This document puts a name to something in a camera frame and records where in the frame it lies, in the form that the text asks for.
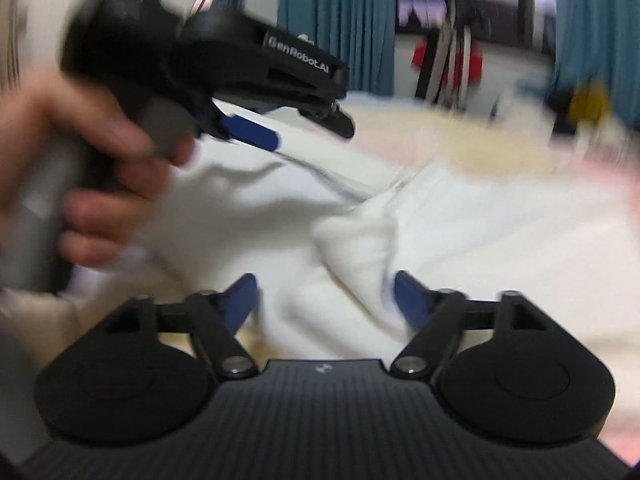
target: silver bolt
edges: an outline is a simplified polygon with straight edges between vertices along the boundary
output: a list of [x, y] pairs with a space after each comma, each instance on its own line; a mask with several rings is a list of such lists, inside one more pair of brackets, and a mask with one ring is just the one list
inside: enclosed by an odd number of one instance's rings
[[222, 361], [222, 368], [225, 372], [233, 375], [243, 374], [249, 371], [254, 363], [248, 357], [234, 355]]
[[417, 374], [427, 367], [427, 363], [421, 357], [407, 355], [396, 361], [396, 367], [405, 374]]

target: folded fabric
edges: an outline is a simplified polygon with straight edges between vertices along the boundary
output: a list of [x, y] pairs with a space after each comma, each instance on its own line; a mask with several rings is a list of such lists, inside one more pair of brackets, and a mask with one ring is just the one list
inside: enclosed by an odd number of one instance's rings
[[[317, 222], [314, 240], [316, 261], [282, 316], [313, 342], [288, 342], [301, 358], [321, 346], [328, 356], [390, 362], [410, 338], [390, 289], [401, 269], [477, 300], [520, 290], [612, 368], [620, 356], [597, 343], [640, 334], [640, 257], [623, 192], [568, 178], [470, 180], [432, 164]], [[275, 329], [268, 335], [284, 341]], [[619, 383], [618, 398], [640, 417], [633, 387]]]

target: finger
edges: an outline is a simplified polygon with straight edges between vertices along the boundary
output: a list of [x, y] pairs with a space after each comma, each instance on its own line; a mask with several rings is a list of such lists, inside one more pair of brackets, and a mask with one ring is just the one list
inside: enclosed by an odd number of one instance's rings
[[65, 201], [69, 225], [85, 235], [127, 241], [149, 218], [153, 203], [131, 193], [78, 190]]
[[191, 135], [182, 137], [176, 144], [171, 163], [174, 166], [184, 166], [193, 155], [196, 147], [196, 139]]
[[58, 243], [60, 255], [83, 267], [102, 267], [113, 262], [124, 245], [113, 240], [68, 231]]
[[148, 135], [124, 116], [106, 88], [53, 70], [28, 78], [23, 89], [33, 97], [33, 106], [51, 123], [75, 130], [103, 152], [128, 157], [152, 149]]
[[164, 158], [126, 160], [116, 170], [118, 181], [136, 195], [153, 200], [169, 181], [169, 162]]

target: person's hand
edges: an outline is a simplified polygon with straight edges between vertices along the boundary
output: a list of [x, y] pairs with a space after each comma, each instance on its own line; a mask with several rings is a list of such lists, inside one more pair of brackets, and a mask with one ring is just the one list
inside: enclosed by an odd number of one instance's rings
[[120, 160], [116, 177], [126, 190], [76, 190], [63, 204], [73, 230], [59, 240], [60, 253], [78, 265], [103, 266], [145, 224], [154, 201], [166, 189], [170, 164], [189, 160], [194, 139], [181, 139], [171, 161], [152, 158], [151, 140], [123, 115], [107, 89], [58, 70], [29, 74], [19, 89], [0, 96], [0, 242], [10, 235], [7, 229], [20, 186], [60, 126], [72, 128]]

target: red object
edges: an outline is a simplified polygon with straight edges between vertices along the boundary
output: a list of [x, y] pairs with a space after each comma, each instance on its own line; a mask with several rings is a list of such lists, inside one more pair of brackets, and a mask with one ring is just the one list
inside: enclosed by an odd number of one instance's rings
[[[414, 56], [411, 60], [411, 66], [416, 70], [422, 68], [422, 62], [424, 61], [424, 54], [427, 51], [427, 40], [420, 40], [415, 46]], [[449, 76], [448, 68], [445, 68], [442, 75], [442, 83], [447, 83]], [[462, 79], [462, 53], [456, 54], [456, 71], [454, 73], [455, 81], [453, 83], [454, 90], [460, 86], [460, 80]], [[482, 49], [475, 44], [471, 45], [471, 54], [469, 60], [469, 86], [478, 84], [482, 79]]]

